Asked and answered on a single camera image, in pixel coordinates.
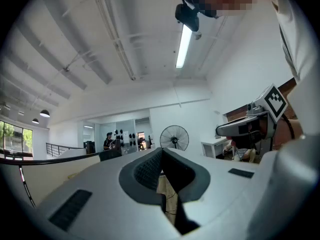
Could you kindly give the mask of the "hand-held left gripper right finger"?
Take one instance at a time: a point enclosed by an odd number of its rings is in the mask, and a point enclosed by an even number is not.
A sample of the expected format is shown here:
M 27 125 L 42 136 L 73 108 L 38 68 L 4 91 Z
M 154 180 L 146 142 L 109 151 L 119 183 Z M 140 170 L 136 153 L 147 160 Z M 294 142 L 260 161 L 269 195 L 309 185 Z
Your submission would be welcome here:
M 255 200 L 242 193 L 252 181 L 232 169 L 252 175 L 257 166 L 164 148 L 162 170 L 177 194 L 177 208 L 174 225 L 162 230 L 162 239 L 246 239 Z

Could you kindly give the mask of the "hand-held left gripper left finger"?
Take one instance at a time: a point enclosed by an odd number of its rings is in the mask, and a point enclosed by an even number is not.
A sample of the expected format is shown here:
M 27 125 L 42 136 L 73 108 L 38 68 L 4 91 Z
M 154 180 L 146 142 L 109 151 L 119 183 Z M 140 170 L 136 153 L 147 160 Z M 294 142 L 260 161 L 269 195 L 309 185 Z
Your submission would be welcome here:
M 38 206 L 39 227 L 53 240 L 174 240 L 181 235 L 158 205 L 141 204 L 121 188 L 119 174 L 128 163 L 145 158 L 140 151 L 91 165 L 65 181 Z M 91 193 L 68 230 L 49 219 L 77 190 Z

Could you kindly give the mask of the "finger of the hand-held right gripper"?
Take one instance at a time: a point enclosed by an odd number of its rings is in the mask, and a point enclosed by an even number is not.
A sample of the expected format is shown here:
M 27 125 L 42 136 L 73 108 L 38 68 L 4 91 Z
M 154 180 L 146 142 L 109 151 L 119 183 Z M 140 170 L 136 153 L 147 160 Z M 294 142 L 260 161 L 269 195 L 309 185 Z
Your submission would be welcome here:
M 241 137 L 260 131 L 260 119 L 246 116 L 216 127 L 216 134 L 221 137 Z

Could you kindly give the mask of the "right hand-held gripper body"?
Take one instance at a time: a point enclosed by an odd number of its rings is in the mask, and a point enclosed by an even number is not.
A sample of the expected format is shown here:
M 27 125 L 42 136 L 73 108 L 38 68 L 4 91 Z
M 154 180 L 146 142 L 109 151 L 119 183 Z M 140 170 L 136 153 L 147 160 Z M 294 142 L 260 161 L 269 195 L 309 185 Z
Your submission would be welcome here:
M 288 102 L 279 89 L 272 83 L 258 98 L 247 105 L 246 115 L 258 117 L 258 122 L 266 120 L 265 131 L 262 131 L 263 139 L 270 139 L 275 135 L 277 123 L 284 114 Z

